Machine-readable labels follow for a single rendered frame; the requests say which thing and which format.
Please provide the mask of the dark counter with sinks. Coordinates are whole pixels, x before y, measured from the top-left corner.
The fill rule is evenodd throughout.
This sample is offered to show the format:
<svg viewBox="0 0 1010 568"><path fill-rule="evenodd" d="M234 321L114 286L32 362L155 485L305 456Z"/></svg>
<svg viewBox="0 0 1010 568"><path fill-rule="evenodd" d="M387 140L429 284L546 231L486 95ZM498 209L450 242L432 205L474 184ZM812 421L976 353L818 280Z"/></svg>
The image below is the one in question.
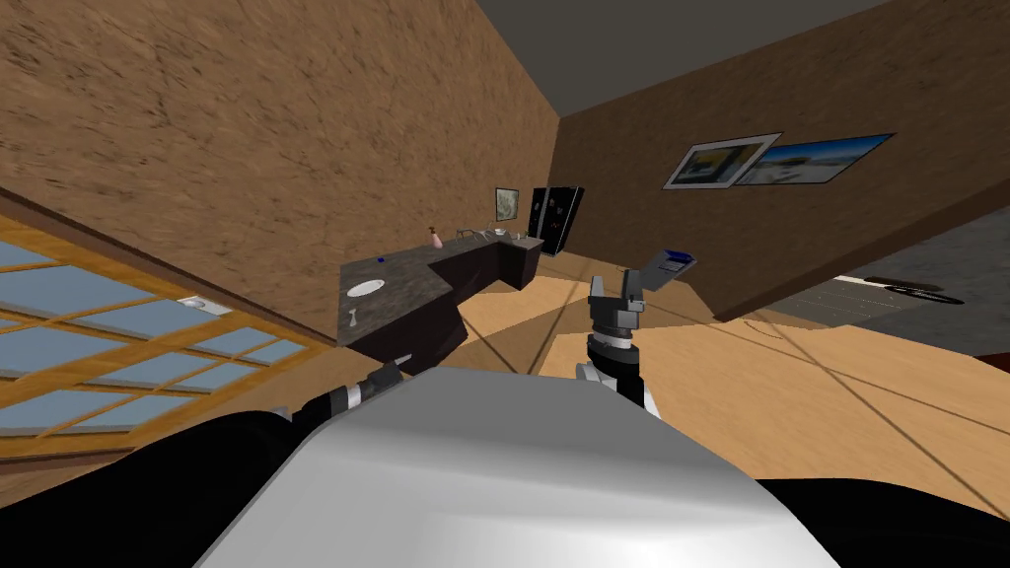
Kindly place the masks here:
<svg viewBox="0 0 1010 568"><path fill-rule="evenodd" d="M461 303L496 282L528 286L542 245L492 233L349 262L340 269L336 341L409 375L436 367L468 336Z"/></svg>

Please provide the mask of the blue sky wall picture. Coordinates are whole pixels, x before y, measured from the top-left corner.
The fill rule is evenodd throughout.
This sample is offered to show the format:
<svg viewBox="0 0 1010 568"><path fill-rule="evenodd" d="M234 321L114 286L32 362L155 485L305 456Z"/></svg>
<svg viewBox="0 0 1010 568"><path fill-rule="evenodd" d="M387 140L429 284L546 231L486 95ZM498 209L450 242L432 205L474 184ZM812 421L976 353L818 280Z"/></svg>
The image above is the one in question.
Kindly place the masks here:
<svg viewBox="0 0 1010 568"><path fill-rule="evenodd" d="M825 184L894 133L772 146L736 185Z"/></svg>

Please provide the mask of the grey framed wall picture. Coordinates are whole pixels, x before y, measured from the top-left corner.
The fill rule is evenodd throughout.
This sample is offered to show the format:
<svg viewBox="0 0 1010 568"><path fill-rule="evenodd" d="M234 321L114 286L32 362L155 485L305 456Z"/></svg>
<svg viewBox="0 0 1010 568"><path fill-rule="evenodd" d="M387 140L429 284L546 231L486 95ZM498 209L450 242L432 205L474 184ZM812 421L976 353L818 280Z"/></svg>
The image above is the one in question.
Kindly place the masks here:
<svg viewBox="0 0 1010 568"><path fill-rule="evenodd" d="M668 177L663 189L728 188L745 174L781 135L782 132L774 132L693 145Z"/></svg>

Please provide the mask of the grey flat box blue top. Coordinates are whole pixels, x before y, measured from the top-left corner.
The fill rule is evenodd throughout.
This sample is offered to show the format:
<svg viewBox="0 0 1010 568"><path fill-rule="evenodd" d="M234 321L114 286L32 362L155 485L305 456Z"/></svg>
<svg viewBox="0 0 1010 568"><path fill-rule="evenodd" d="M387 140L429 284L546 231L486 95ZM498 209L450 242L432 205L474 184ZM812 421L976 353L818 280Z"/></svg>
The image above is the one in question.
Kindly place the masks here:
<svg viewBox="0 0 1010 568"><path fill-rule="evenodd" d="M656 292L694 265L696 258L691 254L662 249L640 270L641 286L644 290Z"/></svg>

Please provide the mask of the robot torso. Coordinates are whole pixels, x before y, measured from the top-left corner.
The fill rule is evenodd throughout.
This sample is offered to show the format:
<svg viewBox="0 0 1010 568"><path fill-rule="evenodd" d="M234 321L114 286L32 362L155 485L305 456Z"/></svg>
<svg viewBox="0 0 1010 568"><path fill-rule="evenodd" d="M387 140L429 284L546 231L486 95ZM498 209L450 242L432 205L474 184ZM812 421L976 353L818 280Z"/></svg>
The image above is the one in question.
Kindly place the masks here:
<svg viewBox="0 0 1010 568"><path fill-rule="evenodd" d="M315 430L195 568L839 568L597 382L434 368Z"/></svg>

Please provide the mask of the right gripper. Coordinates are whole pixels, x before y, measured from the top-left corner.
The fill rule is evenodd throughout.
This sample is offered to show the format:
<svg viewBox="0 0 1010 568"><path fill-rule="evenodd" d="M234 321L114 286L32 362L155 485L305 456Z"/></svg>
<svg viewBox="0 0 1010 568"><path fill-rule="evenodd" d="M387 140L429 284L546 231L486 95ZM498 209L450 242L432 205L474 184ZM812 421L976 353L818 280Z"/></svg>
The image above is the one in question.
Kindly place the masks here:
<svg viewBox="0 0 1010 568"><path fill-rule="evenodd" d="M606 296L604 277L595 275L590 285L590 318L594 332L633 332L639 328L644 312L640 272L623 271L621 297Z"/></svg>

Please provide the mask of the black tall cabinet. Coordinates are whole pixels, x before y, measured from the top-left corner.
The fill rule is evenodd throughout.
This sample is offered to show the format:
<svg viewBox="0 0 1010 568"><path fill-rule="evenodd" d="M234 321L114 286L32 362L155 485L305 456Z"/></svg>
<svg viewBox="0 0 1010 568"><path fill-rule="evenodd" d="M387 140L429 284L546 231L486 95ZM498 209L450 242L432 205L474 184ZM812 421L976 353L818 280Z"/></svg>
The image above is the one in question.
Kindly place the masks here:
<svg viewBox="0 0 1010 568"><path fill-rule="evenodd" d="M585 189L581 186L533 190L528 235L542 240L541 253L557 256L569 238Z"/></svg>

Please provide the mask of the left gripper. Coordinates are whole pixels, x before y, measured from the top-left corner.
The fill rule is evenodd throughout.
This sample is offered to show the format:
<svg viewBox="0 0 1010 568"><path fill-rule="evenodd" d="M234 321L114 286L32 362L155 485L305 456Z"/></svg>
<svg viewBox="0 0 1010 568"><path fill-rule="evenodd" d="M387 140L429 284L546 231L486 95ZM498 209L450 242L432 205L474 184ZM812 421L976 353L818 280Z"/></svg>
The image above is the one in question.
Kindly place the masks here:
<svg viewBox="0 0 1010 568"><path fill-rule="evenodd" d="M361 395L376 396L401 383L403 381L403 372L400 369L400 365L408 360L409 357L398 358L369 373L359 383Z"/></svg>

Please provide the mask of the wooden framed window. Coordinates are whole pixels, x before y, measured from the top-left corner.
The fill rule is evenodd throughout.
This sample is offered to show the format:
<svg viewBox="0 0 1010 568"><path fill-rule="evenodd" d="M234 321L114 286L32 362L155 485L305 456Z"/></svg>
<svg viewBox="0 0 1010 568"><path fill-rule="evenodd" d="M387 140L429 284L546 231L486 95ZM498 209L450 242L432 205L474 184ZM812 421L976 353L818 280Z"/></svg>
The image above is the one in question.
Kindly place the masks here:
<svg viewBox="0 0 1010 568"><path fill-rule="evenodd" d="M0 462L148 445L330 346L36 212L0 212Z"/></svg>

